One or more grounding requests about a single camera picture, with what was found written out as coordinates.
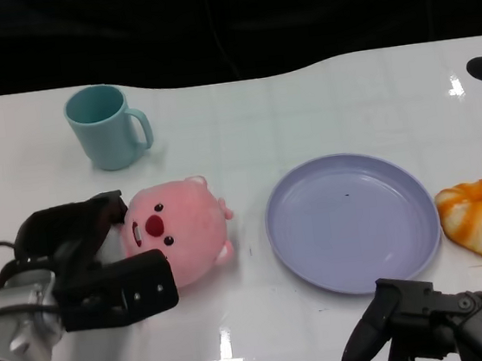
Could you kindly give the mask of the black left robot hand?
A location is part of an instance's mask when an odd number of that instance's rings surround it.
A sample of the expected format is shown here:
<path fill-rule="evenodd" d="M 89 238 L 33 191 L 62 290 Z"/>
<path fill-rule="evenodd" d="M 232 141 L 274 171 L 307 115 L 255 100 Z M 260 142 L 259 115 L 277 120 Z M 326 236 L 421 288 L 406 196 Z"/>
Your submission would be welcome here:
<path fill-rule="evenodd" d="M 18 230 L 16 261 L 55 274 L 53 296 L 67 331 L 128 326 L 179 301 L 170 264 L 157 249 L 108 265 L 98 261 L 108 232 L 127 210 L 121 192 L 112 190 L 36 211 Z"/>

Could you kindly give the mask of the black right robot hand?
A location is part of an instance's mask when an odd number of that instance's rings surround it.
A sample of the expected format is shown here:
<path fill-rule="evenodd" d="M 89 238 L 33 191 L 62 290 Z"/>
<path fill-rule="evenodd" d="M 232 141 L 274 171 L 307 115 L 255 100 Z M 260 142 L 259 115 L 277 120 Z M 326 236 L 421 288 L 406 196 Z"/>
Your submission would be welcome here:
<path fill-rule="evenodd" d="M 431 282 L 376 281 L 373 300 L 344 348 L 342 361 L 371 361 L 390 345 L 388 361 L 482 361 L 482 292 L 444 294 Z"/>

